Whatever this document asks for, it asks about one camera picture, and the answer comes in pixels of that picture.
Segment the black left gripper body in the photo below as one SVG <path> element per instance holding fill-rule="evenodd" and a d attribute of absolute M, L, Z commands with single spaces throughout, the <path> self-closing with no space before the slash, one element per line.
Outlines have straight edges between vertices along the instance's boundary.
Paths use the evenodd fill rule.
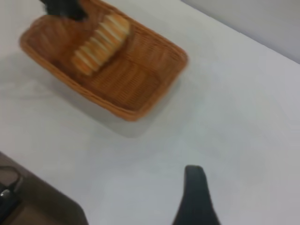
<path fill-rule="evenodd" d="M 65 17 L 82 22 L 88 18 L 78 0 L 41 0 L 47 15 Z"/>

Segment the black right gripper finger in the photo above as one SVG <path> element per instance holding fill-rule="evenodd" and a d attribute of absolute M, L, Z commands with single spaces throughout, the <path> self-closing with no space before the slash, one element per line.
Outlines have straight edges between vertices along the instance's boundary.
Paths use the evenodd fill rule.
<path fill-rule="evenodd" d="M 221 224 L 213 207 L 206 174 L 200 166 L 185 167 L 183 196 L 173 224 Z"/>

